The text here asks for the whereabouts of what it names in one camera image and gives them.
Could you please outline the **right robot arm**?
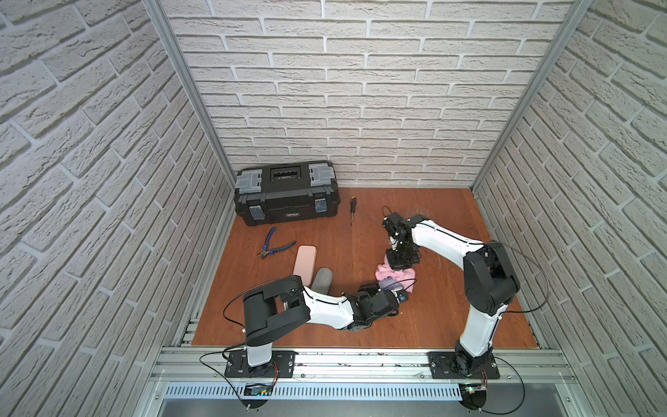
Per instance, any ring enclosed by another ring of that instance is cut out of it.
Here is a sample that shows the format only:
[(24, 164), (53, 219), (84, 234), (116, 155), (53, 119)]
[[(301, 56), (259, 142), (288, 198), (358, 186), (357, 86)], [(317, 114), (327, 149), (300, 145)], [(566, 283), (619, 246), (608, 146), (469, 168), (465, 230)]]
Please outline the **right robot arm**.
[(465, 329), (455, 344), (452, 367), (465, 376), (477, 372), (490, 361), (501, 316), (520, 290), (504, 245), (461, 236), (423, 215), (405, 219), (394, 212), (384, 218), (382, 226), (392, 245), (386, 253), (392, 269), (410, 269), (417, 264), (421, 248), (462, 269), (470, 309)]

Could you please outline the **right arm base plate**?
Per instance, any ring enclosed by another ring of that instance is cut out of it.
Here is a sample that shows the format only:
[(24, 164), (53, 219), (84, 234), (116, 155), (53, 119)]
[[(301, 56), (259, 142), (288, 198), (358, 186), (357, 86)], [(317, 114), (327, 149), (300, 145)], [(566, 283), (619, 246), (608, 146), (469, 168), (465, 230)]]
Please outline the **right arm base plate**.
[(492, 351), (472, 357), (467, 351), (432, 351), (427, 353), (434, 380), (488, 379), (498, 380), (500, 372)]

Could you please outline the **lavender eyeglass case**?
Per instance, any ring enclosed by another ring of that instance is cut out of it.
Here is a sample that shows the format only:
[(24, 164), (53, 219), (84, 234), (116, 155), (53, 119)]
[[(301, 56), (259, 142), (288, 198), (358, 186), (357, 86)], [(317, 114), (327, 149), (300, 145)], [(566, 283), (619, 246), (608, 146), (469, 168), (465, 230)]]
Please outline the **lavender eyeglass case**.
[(401, 291), (404, 289), (404, 286), (402, 283), (399, 283), (398, 281), (394, 280), (392, 277), (387, 277), (381, 281), (378, 281), (378, 285), (380, 289), (382, 290), (397, 290)]

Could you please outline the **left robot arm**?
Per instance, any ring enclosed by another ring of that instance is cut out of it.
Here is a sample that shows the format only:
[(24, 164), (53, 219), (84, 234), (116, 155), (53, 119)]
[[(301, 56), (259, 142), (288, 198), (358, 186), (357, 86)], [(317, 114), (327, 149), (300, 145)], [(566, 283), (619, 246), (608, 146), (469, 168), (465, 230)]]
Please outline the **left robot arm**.
[(272, 361), (273, 343), (305, 324), (357, 332), (375, 321), (397, 316), (408, 292), (399, 283), (362, 286), (353, 295), (334, 297), (303, 285), (292, 275), (253, 288), (243, 295), (248, 366)]

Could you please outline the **pink microfiber cloth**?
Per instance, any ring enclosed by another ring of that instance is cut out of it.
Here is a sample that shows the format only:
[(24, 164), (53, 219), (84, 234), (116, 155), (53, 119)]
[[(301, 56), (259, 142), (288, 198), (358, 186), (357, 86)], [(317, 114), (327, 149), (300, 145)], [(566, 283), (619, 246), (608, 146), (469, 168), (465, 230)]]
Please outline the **pink microfiber cloth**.
[(387, 277), (394, 278), (394, 280), (402, 283), (408, 293), (413, 293), (416, 283), (416, 273), (413, 269), (392, 270), (386, 262), (378, 265), (375, 272), (376, 280), (381, 281)]

